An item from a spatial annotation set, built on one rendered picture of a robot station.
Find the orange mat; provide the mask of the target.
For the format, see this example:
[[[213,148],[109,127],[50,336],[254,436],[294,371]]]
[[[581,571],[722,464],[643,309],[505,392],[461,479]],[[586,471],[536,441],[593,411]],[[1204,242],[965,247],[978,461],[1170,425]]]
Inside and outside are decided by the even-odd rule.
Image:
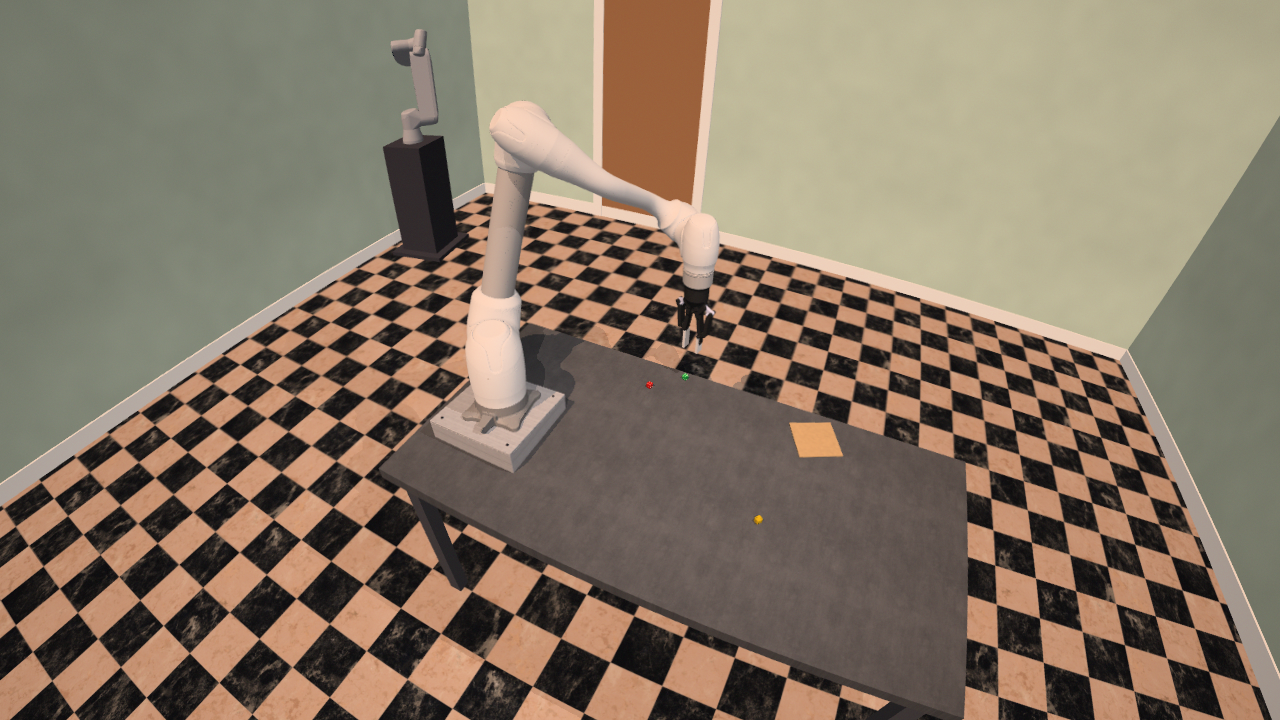
[[[788,423],[799,457],[844,457],[831,423]]]

